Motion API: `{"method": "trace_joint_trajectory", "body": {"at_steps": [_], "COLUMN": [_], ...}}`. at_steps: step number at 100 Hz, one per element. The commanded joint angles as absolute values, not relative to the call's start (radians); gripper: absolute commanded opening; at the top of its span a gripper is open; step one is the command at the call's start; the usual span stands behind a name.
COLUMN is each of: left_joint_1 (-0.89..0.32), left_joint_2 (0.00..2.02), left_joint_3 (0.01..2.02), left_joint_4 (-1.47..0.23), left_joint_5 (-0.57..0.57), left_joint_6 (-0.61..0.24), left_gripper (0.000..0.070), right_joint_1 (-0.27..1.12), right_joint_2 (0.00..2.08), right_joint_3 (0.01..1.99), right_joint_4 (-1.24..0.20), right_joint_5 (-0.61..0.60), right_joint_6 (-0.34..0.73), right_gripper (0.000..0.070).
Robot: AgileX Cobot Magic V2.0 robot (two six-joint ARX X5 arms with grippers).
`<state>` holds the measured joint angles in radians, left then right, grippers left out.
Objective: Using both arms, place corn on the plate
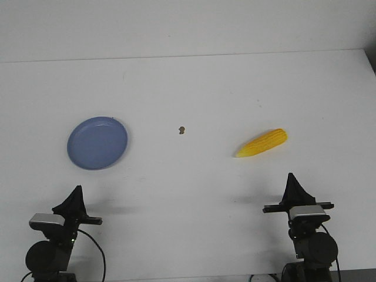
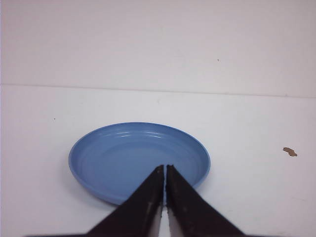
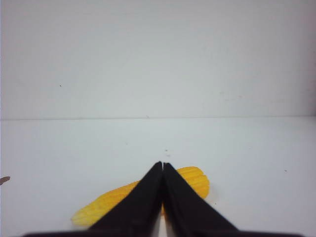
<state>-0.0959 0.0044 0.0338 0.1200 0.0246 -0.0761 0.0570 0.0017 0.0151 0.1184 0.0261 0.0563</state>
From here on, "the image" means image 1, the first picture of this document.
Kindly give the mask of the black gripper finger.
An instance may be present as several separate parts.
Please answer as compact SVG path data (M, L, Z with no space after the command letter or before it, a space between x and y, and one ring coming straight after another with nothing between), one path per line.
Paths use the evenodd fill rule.
M315 197L308 194L299 184L293 173L287 177L286 188L280 202L283 206L306 206L316 205Z
M64 218L84 218L87 216L86 207L83 201L82 186L77 185L72 193L59 205L52 209L53 214Z

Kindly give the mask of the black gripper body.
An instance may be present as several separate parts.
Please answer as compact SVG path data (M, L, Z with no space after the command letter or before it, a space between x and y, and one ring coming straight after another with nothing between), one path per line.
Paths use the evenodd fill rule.
M288 215L288 234L291 239L304 239L316 233L330 216L325 212L333 209L332 202L319 202L311 205L298 205L287 207L282 204L265 205L263 213L286 212Z
M101 217L91 217L84 212L58 213L64 218L64 224L58 234L57 245L67 255L70 256L78 236L80 225L101 225Z

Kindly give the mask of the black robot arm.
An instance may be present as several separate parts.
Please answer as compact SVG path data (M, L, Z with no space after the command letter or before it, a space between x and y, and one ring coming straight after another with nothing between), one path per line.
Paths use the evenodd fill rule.
M287 176L281 202L263 207L263 213L285 212L288 216L288 236L298 262L284 266L281 281L332 281L330 267L338 260L338 245L327 229L318 231L330 219L325 211L332 208L332 202L317 202L293 173Z
M91 217L86 212L82 186L77 185L72 193L52 213L36 213L29 220L32 230L40 231L45 240L32 245L25 264L34 281L76 281L76 274L68 273L72 250L79 233L86 235L99 249L103 261L102 281L106 278L106 257L97 241L81 230L81 224L102 224L102 218Z

